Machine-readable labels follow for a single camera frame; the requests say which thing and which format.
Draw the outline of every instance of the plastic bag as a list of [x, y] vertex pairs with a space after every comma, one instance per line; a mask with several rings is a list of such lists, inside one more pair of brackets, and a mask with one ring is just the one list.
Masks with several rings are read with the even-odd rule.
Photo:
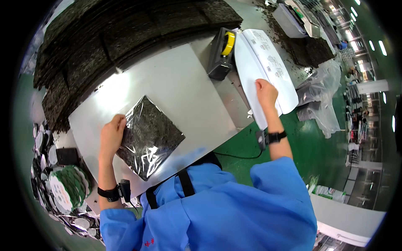
[[317, 72], [297, 87], [297, 106], [312, 101], [321, 101], [324, 105], [332, 103], [332, 97], [340, 86], [340, 78], [340, 63], [331, 59], [320, 64]]
[[327, 186], [312, 185], [309, 188], [309, 192], [340, 203], [343, 203], [346, 197], [346, 192], [338, 191], [334, 188], [329, 188]]
[[147, 96], [128, 111], [126, 119], [123, 140], [116, 154], [147, 181], [185, 136]]
[[315, 119], [325, 138], [329, 139], [332, 133], [340, 131], [334, 107], [332, 106], [332, 102], [329, 105], [321, 102], [318, 107], [316, 104], [317, 102], [311, 102], [300, 107], [297, 111], [297, 117], [300, 121]]

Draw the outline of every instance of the black wristband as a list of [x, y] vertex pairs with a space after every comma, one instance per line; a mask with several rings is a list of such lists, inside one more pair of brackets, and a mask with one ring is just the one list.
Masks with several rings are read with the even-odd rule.
[[109, 202], [117, 201], [120, 198], [118, 185], [116, 185], [116, 187], [112, 190], [102, 190], [98, 187], [98, 194], [102, 197], [107, 198], [107, 201]]
[[267, 135], [267, 144], [271, 144], [271, 143], [278, 143], [281, 141], [281, 139], [285, 138], [287, 136], [286, 132], [283, 131], [281, 133], [269, 133]]

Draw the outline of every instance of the hand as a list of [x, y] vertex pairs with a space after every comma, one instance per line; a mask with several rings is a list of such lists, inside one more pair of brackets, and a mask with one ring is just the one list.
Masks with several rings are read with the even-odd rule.
[[275, 102], [278, 97], [277, 89], [264, 79], [255, 81], [257, 97], [264, 112], [275, 109]]
[[117, 114], [111, 122], [104, 125], [100, 133], [99, 159], [111, 161], [120, 147], [123, 130], [127, 120], [124, 115]]

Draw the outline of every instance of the blue uniform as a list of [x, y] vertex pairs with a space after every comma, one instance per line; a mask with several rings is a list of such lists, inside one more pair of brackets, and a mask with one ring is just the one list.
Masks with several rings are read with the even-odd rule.
[[338, 49], [343, 50], [346, 47], [348, 47], [348, 44], [342, 41], [340, 44], [338, 44]]
[[126, 209], [100, 213], [107, 251], [133, 250], [311, 250], [317, 233], [306, 185], [292, 159], [254, 165], [254, 187], [241, 185], [214, 164], [187, 169], [195, 195], [185, 197], [179, 178], [154, 192], [159, 208], [146, 196], [137, 220]]

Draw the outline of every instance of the white container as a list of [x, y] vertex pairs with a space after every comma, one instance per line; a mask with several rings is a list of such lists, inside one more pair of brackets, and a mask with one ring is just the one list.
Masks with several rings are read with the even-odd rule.
[[304, 27], [300, 26], [290, 11], [284, 4], [279, 4], [278, 8], [272, 13], [272, 16], [281, 26], [283, 31], [288, 37], [291, 38], [304, 38], [308, 34]]

